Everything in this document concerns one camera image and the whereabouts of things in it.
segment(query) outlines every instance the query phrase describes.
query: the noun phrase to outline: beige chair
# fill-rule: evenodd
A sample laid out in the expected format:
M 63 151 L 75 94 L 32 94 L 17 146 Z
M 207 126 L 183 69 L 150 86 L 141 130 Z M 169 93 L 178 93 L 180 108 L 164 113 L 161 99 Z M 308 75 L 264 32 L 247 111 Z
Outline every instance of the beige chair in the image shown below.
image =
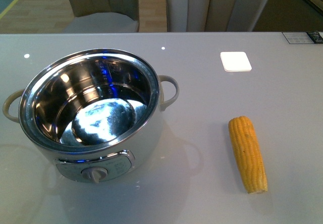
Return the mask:
M 267 0 L 166 0 L 171 32 L 252 31 Z
M 69 0 L 74 20 L 64 33 L 139 31 L 138 0 Z

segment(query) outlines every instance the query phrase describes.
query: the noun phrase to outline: white square tile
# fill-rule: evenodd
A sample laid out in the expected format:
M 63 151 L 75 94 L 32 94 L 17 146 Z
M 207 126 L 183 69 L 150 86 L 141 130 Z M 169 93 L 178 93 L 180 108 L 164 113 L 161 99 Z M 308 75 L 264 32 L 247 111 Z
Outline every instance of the white square tile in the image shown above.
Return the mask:
M 220 57 L 227 72 L 245 72 L 252 69 L 247 54 L 243 51 L 223 51 Z

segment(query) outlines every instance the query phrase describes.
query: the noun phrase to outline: glossy tabletop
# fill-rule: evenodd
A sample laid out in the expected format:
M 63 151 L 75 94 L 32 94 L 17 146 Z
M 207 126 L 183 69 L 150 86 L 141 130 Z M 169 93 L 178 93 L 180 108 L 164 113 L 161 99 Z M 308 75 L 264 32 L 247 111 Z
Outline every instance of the glossy tabletop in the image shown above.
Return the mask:
M 129 51 L 178 81 L 156 149 L 135 171 L 78 183 L 1 114 L 1 223 L 323 222 L 323 44 L 289 44 L 279 32 L 0 35 L 1 104 L 50 63 L 91 48 Z M 226 72 L 225 51 L 245 52 L 252 70 Z M 239 176 L 228 121 L 242 115 L 257 132 L 267 193 L 248 195 Z

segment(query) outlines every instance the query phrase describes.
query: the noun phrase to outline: white handle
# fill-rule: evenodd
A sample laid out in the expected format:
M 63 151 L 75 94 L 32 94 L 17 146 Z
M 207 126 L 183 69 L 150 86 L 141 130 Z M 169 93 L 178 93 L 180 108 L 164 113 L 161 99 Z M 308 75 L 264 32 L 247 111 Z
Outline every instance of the white handle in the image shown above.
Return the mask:
M 12 115 L 9 114 L 9 108 L 10 105 L 15 101 L 15 99 L 19 98 L 22 96 L 24 93 L 24 89 L 18 90 L 15 93 L 11 94 L 4 102 L 4 105 L 2 107 L 2 112 L 4 113 L 5 117 L 7 117 L 9 120 L 13 122 L 19 123 L 19 118 L 18 117 L 13 117 Z
M 160 91 L 161 91 L 160 93 L 162 96 L 162 98 L 160 100 L 160 110 L 164 111 L 168 106 L 170 106 L 172 103 L 174 103 L 175 100 L 178 98 L 178 95 L 180 93 L 180 88 L 179 88 L 176 80 L 173 79 L 172 77 L 167 76 L 167 75 L 159 75 L 158 77 L 159 77 L 160 82 L 164 82 L 164 81 L 170 82 L 171 84 L 173 84 L 175 86 L 175 89 L 176 89 L 175 95 L 172 98 L 170 98 L 169 100 L 164 101 L 163 88 L 160 87 Z

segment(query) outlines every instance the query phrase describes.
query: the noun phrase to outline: corn cob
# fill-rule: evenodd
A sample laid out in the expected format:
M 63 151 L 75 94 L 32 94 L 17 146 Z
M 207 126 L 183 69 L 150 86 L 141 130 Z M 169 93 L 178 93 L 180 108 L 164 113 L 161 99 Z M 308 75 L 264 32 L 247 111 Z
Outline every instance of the corn cob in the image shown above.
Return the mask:
M 229 133 L 246 191 L 248 194 L 267 191 L 267 177 L 251 120 L 245 116 L 233 118 L 229 121 Z

